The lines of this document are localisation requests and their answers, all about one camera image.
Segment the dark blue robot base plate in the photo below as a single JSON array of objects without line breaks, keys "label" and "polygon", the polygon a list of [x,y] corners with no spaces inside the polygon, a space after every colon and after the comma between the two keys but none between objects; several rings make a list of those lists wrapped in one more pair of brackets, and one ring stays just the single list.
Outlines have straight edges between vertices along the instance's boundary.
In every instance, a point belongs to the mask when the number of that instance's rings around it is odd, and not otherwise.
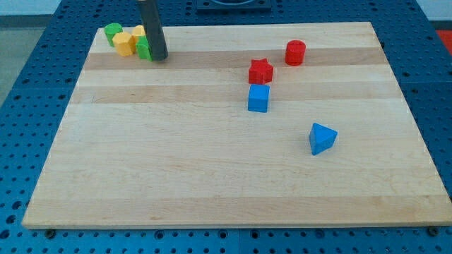
[{"label": "dark blue robot base plate", "polygon": [[216,11],[270,11],[271,0],[196,0],[198,13]]}]

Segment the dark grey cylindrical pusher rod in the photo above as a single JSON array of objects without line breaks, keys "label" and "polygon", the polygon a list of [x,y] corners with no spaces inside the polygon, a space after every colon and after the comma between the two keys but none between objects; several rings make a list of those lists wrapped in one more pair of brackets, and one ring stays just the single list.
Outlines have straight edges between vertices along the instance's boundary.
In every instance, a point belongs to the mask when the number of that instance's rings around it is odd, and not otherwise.
[{"label": "dark grey cylindrical pusher rod", "polygon": [[137,0],[145,35],[154,61],[164,61],[168,57],[165,34],[162,29],[156,0]]}]

